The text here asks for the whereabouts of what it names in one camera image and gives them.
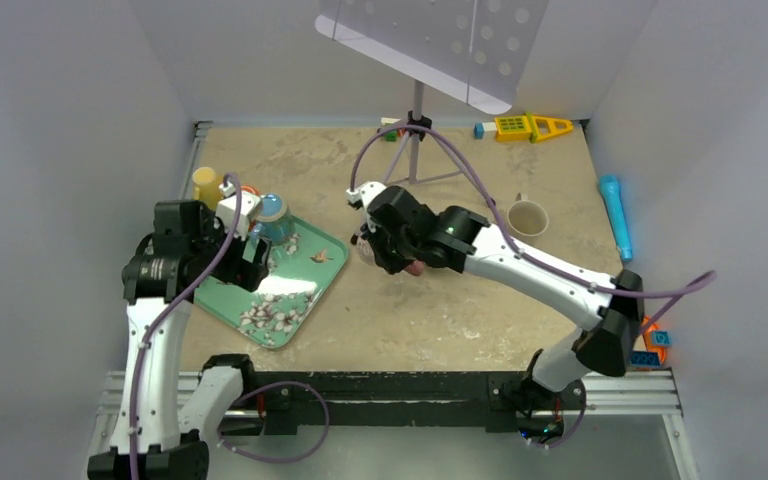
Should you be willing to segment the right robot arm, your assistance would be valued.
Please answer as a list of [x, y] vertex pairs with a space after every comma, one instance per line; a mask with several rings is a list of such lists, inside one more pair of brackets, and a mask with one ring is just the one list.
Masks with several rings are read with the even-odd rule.
[[362, 212], [361, 237], [387, 273], [418, 260], [471, 274], [536, 299], [575, 324], [571, 334], [533, 356], [521, 381], [529, 404], [548, 405], [590, 372], [626, 374], [643, 320], [642, 302], [632, 296], [642, 288], [639, 275], [590, 271], [518, 240], [506, 242], [487, 218], [459, 206], [435, 213], [400, 186], [366, 182], [346, 198]]

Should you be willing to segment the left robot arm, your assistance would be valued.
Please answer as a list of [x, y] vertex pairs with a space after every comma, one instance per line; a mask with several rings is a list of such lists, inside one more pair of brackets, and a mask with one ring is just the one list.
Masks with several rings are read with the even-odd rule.
[[221, 408], [244, 409], [258, 382], [246, 354], [220, 354], [204, 365], [193, 396], [180, 406], [183, 336], [194, 293], [208, 277], [257, 290], [268, 276], [271, 243], [244, 251], [262, 210], [259, 196], [242, 192], [215, 210], [198, 200], [161, 201], [153, 229], [122, 270], [128, 353], [121, 405], [103, 453], [89, 457], [90, 479], [204, 479]]

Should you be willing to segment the pink skull mug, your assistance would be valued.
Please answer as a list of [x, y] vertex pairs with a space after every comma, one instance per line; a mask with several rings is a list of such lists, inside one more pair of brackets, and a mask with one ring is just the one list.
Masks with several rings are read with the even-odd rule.
[[[374, 251], [371, 245], [361, 237], [361, 232], [355, 230], [350, 237], [350, 243], [355, 249], [357, 255], [365, 263], [376, 266]], [[406, 273], [414, 277], [423, 275], [426, 271], [426, 264], [421, 261], [412, 261], [409, 265], [400, 270], [400, 273]]]

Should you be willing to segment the cream coral shell mug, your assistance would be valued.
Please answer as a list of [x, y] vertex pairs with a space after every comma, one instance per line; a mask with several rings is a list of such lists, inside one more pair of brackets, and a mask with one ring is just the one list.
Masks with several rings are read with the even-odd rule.
[[518, 193], [505, 214], [509, 231], [522, 241], [530, 241], [543, 235], [549, 226], [549, 215], [545, 208]]

